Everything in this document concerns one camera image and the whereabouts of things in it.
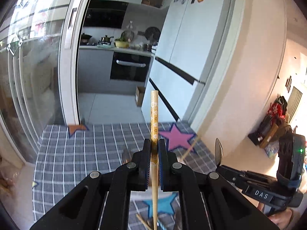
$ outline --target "black range hood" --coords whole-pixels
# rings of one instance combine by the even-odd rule
[[[127,6],[126,2],[91,0],[83,26],[122,28]]]

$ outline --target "door handle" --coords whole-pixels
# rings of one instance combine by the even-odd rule
[[[122,60],[117,60],[116,63],[122,66],[129,66],[129,67],[146,67],[145,63],[135,63],[135,62],[122,61]]]
[[[77,12],[80,6],[81,0],[74,0],[73,8],[69,15],[68,26],[66,30],[66,37],[65,37],[65,49],[72,48],[72,41],[73,41],[73,31],[75,27],[75,22],[77,19]]]

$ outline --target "brown box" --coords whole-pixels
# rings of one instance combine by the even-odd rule
[[[141,107],[144,99],[145,87],[137,86],[135,93],[135,103],[137,107]]]
[[[269,141],[274,136],[274,134],[276,133],[277,130],[278,130],[277,124],[273,124],[273,126],[269,130],[268,134],[266,135],[266,137],[263,139],[263,141],[259,145],[259,147],[261,149],[265,148],[268,145]]]

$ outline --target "gray lower cabinet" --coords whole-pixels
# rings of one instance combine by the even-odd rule
[[[104,93],[109,87],[113,51],[79,49],[78,93]]]

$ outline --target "gray plaid tablecloth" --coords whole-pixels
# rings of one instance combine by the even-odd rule
[[[172,123],[159,123],[160,131],[168,131]],[[194,133],[187,123],[176,123],[181,132]],[[34,171],[33,214],[34,221],[40,219],[80,181],[94,170],[108,173],[122,164],[124,150],[142,150],[145,138],[150,138],[150,123],[109,124],[88,126],[88,131],[76,131],[71,137],[67,126],[49,125],[45,128]],[[185,162],[194,171],[208,173],[216,168],[214,156],[198,141]],[[182,156],[183,148],[175,149]],[[177,197],[172,206],[179,208]],[[147,219],[148,205],[142,201],[131,201],[128,229],[144,230],[136,213]],[[173,229],[174,218],[168,214],[159,215],[167,229]]]

